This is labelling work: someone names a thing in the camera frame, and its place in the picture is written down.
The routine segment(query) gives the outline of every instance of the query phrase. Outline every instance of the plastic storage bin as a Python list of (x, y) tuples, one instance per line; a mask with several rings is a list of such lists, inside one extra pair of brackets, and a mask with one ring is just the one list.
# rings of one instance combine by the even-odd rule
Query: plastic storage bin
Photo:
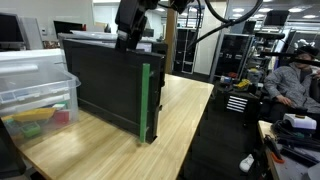
[(0, 61), (0, 117), (16, 144), (78, 120), (77, 77), (45, 58)]

